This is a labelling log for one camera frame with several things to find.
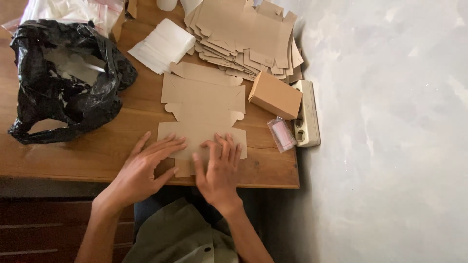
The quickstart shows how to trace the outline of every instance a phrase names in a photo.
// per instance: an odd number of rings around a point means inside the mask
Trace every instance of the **concrete wall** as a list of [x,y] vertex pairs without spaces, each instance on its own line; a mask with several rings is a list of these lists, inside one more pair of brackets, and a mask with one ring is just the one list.
[[299,15],[322,144],[271,190],[277,262],[468,261],[468,1],[273,0]]

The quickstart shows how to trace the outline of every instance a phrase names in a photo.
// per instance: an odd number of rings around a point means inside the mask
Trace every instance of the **olive green shirt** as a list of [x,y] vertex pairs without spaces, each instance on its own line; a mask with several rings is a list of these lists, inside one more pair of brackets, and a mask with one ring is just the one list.
[[238,263],[225,220],[213,229],[184,198],[163,207],[141,226],[124,263]]

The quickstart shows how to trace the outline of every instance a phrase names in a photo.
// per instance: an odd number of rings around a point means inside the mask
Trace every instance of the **black plastic bag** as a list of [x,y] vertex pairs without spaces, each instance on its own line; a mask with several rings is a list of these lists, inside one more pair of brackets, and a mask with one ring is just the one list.
[[[129,87],[138,73],[116,45],[89,24],[62,24],[54,20],[26,21],[13,35],[18,68],[18,118],[8,133],[22,144],[71,141],[110,122],[122,102],[117,94]],[[73,76],[63,78],[56,65],[44,59],[44,50],[65,48],[93,55],[105,62],[91,86]],[[38,121],[54,119],[64,128],[28,134]]]

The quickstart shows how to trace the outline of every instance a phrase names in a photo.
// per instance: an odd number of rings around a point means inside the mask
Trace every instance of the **table surface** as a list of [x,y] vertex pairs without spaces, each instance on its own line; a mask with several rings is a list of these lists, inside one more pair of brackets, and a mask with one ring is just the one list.
[[[172,12],[159,10],[153,0],[139,0],[136,20],[123,24],[117,46],[133,63],[139,76],[135,83],[120,96],[123,108],[119,115],[103,127],[87,133],[72,142],[47,145],[22,145],[7,134],[16,118],[18,79],[14,52],[9,48],[10,34],[0,29],[0,175],[12,177],[41,177],[75,181],[112,181],[128,153],[146,132],[157,138],[158,123],[176,121],[161,104],[162,75],[158,75],[138,62],[128,50],[143,40],[164,18],[181,27],[184,11],[180,4]],[[21,15],[18,5],[8,5],[0,19],[13,19]],[[185,55],[182,61],[215,67],[194,55]],[[244,81],[246,96],[252,88]],[[275,116],[256,105],[246,103],[246,115],[236,122],[235,128],[247,131],[248,158],[241,161],[240,187],[299,188],[295,149],[279,153],[266,122]],[[63,127],[62,123],[45,120],[37,123],[32,132]],[[162,162],[156,175],[174,165],[174,159]],[[194,176],[173,178],[168,184],[194,185]]]

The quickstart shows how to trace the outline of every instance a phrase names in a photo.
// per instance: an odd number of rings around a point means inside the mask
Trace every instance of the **electrical outlet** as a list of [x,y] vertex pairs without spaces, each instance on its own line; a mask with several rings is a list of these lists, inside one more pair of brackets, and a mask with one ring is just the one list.
[[315,108],[314,86],[311,81],[300,80],[292,86],[302,92],[299,115],[294,120],[294,136],[298,147],[320,144],[319,124]]

